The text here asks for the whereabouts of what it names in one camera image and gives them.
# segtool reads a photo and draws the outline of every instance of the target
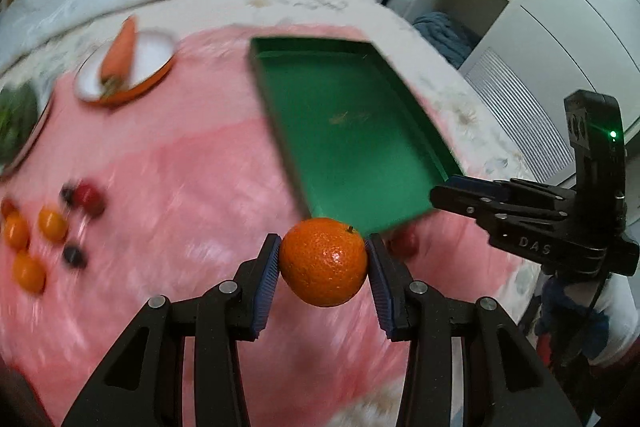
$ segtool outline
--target blueberry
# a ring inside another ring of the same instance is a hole
[[[66,245],[62,251],[62,259],[72,268],[86,267],[86,256],[78,245]]]
[[[76,191],[75,185],[71,183],[67,183],[62,186],[60,189],[60,198],[64,201],[67,206],[73,208],[74,205],[74,192]]]

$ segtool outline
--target tangerine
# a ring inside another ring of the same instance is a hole
[[[347,302],[367,277],[367,251],[360,234],[328,217],[307,219],[290,229],[278,262],[293,293],[322,308]]]

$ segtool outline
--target pink fleece cloth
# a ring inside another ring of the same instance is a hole
[[[299,34],[362,39],[354,28],[230,26],[189,36],[175,67],[144,97],[115,110],[82,105],[73,74],[56,86],[49,122],[3,194],[32,224],[31,253],[48,269],[34,298],[11,279],[14,253],[0,247],[0,354],[31,380],[59,425],[111,344],[145,301],[201,295],[257,255],[269,232],[284,235],[296,207],[250,72],[249,38]],[[434,123],[438,115],[426,110]],[[69,180],[105,187],[94,221],[70,215],[70,239],[88,267],[72,271],[62,247],[36,227],[45,203]],[[444,295],[493,294],[520,261],[487,246],[473,220],[422,219],[414,277]],[[194,424],[193,344],[184,382],[185,425]],[[407,345],[386,341],[369,285],[341,307],[309,306],[280,281],[260,339],[241,343],[252,425],[317,426],[406,369]]]

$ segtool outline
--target green tray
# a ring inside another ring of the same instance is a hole
[[[383,232],[433,206],[460,167],[368,42],[252,39],[250,59],[283,158],[311,216]]]

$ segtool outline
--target plate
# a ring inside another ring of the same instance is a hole
[[[174,64],[175,38],[162,30],[142,30],[136,39],[128,88],[102,97],[100,67],[112,42],[106,42],[94,51],[76,73],[76,97],[83,102],[107,106],[129,102],[160,82]]]
[[[8,176],[12,172],[14,172],[15,169],[18,168],[20,163],[22,163],[22,160],[27,157],[29,151],[31,150],[31,147],[33,147],[33,144],[36,143],[38,136],[40,136],[40,133],[44,128],[44,124],[47,123],[47,117],[49,116],[49,113],[51,111],[51,105],[53,102],[53,87],[58,76],[59,74],[55,73],[46,78],[43,82],[37,81],[31,83],[31,86],[33,86],[33,89],[36,92],[36,96],[38,97],[38,110],[40,112],[40,117],[38,118],[38,121],[31,131],[31,134],[29,135],[27,141],[24,143],[12,162],[7,165],[0,166],[0,176]]]

